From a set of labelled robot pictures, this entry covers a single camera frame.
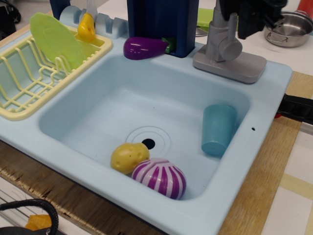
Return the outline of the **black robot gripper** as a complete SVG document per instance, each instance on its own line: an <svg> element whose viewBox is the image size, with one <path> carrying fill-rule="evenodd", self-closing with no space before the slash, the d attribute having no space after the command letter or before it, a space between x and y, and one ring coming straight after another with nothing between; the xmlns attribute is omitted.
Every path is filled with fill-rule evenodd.
<svg viewBox="0 0 313 235"><path fill-rule="evenodd" d="M247 37L262 31L264 27L274 29L283 22L282 8L287 0L221 0L223 18L228 21L232 13L238 16L238 37Z"/></svg>

